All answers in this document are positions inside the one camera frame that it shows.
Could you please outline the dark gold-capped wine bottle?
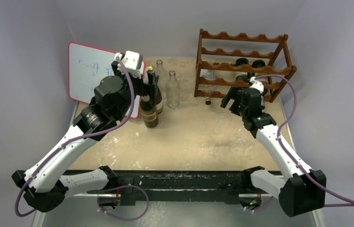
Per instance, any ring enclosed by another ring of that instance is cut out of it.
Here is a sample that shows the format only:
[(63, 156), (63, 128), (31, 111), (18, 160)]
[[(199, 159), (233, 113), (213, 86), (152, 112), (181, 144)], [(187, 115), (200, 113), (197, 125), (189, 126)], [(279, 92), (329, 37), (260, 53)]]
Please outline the dark gold-capped wine bottle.
[[(148, 73), (151, 72), (151, 73), (155, 74), (154, 68), (152, 66), (146, 67), (146, 70)], [(157, 114), (160, 114), (163, 111), (164, 106), (163, 106), (163, 99), (162, 99), (161, 90), (159, 87), (157, 87), (157, 92), (156, 92), (156, 96), (155, 96), (155, 104), (156, 104)]]

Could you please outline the clear slim glass bottle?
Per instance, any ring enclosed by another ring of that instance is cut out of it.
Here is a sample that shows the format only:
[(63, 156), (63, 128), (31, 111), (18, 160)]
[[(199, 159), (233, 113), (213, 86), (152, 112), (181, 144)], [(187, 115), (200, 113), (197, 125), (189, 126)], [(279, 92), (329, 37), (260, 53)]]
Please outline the clear slim glass bottle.
[(166, 84), (168, 80), (168, 72), (165, 70), (162, 60), (156, 61), (155, 73), (159, 77), (158, 86), (162, 93), (162, 99), (166, 99), (167, 98)]

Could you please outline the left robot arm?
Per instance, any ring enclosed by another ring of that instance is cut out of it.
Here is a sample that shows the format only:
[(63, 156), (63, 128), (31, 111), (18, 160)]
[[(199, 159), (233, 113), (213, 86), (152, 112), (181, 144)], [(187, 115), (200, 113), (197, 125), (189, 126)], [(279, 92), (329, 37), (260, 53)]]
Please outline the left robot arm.
[(111, 64), (114, 74), (94, 88), (94, 96), (73, 120), (66, 134), (55, 147), (28, 170), (17, 170), (12, 180), (33, 211), (48, 212), (66, 198), (89, 191), (112, 193), (119, 187), (118, 177), (108, 166), (76, 175), (67, 169), (85, 151), (107, 133), (120, 128), (130, 118), (137, 96), (154, 98), (158, 91), (158, 76), (150, 68), (144, 73)]

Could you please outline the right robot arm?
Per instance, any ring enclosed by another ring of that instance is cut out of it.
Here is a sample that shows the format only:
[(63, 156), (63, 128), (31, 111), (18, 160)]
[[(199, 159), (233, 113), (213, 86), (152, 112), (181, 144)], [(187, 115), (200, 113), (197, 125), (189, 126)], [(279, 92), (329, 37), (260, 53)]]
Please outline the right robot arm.
[(263, 112), (261, 92), (255, 88), (231, 87), (221, 102), (225, 108), (242, 118), (244, 128), (268, 151), (282, 173), (276, 177), (266, 170), (255, 170), (242, 179), (247, 192), (261, 189), (279, 201), (283, 212), (294, 217), (325, 206), (325, 191), (317, 185), (326, 185), (321, 170), (314, 171), (302, 162), (285, 138), (278, 134), (276, 121)]

